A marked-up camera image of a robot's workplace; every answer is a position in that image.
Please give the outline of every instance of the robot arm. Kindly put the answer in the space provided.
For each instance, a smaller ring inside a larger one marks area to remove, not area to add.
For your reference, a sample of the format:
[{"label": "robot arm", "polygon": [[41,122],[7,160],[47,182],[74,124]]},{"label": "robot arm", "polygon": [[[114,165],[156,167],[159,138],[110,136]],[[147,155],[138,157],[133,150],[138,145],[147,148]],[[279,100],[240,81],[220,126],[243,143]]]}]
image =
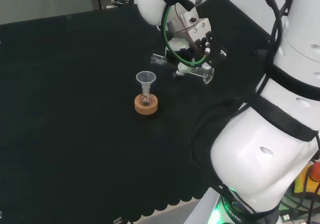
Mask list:
[{"label": "robot arm", "polygon": [[[187,10],[182,1],[168,5],[164,0],[136,0],[142,17],[151,25],[161,26],[166,58],[177,65],[177,75],[183,76],[202,66],[203,71],[212,73],[213,69],[206,63],[213,39],[211,25],[207,18],[199,18],[195,8],[206,0],[184,1],[194,8]],[[166,28],[173,34],[173,39],[167,38]]]},{"label": "robot arm", "polygon": [[[198,5],[206,0],[189,1]],[[167,6],[164,0],[137,0],[137,5],[149,24],[161,25]],[[293,0],[273,62],[291,78],[313,89],[320,89],[319,7],[320,0]],[[178,3],[176,10],[169,9],[166,19],[168,29],[176,37],[187,40],[190,46],[205,38],[211,29],[208,22],[204,27],[201,25],[194,11],[187,11]],[[198,32],[195,25],[201,25],[203,32]],[[308,128],[320,130],[320,99],[299,95],[284,87],[285,83],[279,83],[273,79],[266,82],[261,97]],[[237,192],[235,199],[243,206],[250,206],[251,212],[263,213],[277,208],[290,184],[317,150],[316,138],[302,141],[292,137],[248,106],[226,125],[214,141],[210,155],[218,177]],[[225,223],[243,223],[241,219],[232,219],[231,206],[225,206],[224,202],[218,205]],[[271,223],[282,223],[278,217]]]}]

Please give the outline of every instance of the green wire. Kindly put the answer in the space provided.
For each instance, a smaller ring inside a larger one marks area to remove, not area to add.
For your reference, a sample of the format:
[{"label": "green wire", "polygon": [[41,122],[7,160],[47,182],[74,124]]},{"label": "green wire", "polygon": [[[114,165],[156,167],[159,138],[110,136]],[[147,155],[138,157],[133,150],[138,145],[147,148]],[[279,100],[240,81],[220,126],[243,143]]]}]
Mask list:
[{"label": "green wire", "polygon": [[[163,23],[164,23],[164,27],[163,28],[166,28],[165,24],[167,23],[167,18],[168,18],[168,14],[169,14],[169,11],[170,11],[170,6],[168,7],[168,9],[166,10],[166,13],[165,13],[165,16],[164,16],[164,20],[163,20]],[[206,57],[202,57],[201,60],[198,60],[196,62],[192,62],[192,61],[187,61],[185,59],[182,59],[172,48],[171,46],[169,45],[169,42],[168,42],[168,38],[167,38],[167,34],[166,34],[166,31],[164,30],[164,40],[165,42],[167,43],[167,46],[168,48],[170,49],[170,51],[182,62],[182,63],[187,63],[189,64],[190,66],[195,66],[195,65],[198,65],[198,64],[201,64],[205,59]]]}]

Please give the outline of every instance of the red button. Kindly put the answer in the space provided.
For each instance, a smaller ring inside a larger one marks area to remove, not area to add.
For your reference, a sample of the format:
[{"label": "red button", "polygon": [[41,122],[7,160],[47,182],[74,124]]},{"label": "red button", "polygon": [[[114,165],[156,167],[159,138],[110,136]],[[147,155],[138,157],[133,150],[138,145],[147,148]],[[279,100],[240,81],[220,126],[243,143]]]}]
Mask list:
[{"label": "red button", "polygon": [[320,162],[313,164],[310,177],[315,182],[320,182]]}]

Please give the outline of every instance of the black table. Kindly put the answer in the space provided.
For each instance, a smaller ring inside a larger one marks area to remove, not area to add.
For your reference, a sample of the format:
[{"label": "black table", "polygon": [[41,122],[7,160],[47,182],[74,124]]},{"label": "black table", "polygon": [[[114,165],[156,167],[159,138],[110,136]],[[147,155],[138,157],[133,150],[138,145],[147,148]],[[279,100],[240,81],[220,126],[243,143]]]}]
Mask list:
[{"label": "black table", "polygon": [[[228,49],[209,85],[150,65],[164,42],[136,6],[0,26],[1,223],[135,221],[202,197],[208,183],[187,153],[193,121],[259,80],[252,51],[268,35],[228,0],[199,11]],[[134,109],[145,70],[157,75],[152,118]]]}]

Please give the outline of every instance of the clear funnel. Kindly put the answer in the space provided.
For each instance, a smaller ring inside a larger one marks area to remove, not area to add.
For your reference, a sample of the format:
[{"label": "clear funnel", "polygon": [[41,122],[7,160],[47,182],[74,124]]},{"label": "clear funnel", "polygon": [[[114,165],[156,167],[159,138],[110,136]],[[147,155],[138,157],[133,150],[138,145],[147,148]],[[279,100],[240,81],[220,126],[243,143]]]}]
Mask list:
[{"label": "clear funnel", "polygon": [[150,106],[154,100],[150,94],[150,85],[156,80],[156,74],[151,71],[141,71],[136,75],[136,79],[142,86],[142,94],[139,101],[143,106]]}]

